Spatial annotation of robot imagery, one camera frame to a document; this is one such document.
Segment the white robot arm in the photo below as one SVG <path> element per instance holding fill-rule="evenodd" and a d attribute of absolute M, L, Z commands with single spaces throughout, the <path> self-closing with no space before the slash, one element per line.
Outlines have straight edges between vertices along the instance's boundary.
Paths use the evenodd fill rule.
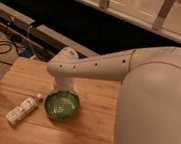
<path fill-rule="evenodd" d="M 147 47 L 80 59 L 63 48 L 47 65 L 58 90 L 72 79 L 118 81 L 113 144 L 181 144 L 181 48 Z"/>

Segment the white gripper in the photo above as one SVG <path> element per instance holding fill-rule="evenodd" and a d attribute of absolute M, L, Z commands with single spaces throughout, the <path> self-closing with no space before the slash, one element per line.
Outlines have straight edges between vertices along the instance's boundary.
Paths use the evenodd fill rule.
<path fill-rule="evenodd" d="M 54 78 L 53 87 L 50 91 L 51 94 L 56 94 L 60 92 L 70 92 L 74 95 L 78 95 L 78 88 L 74 83 L 73 78 Z"/>

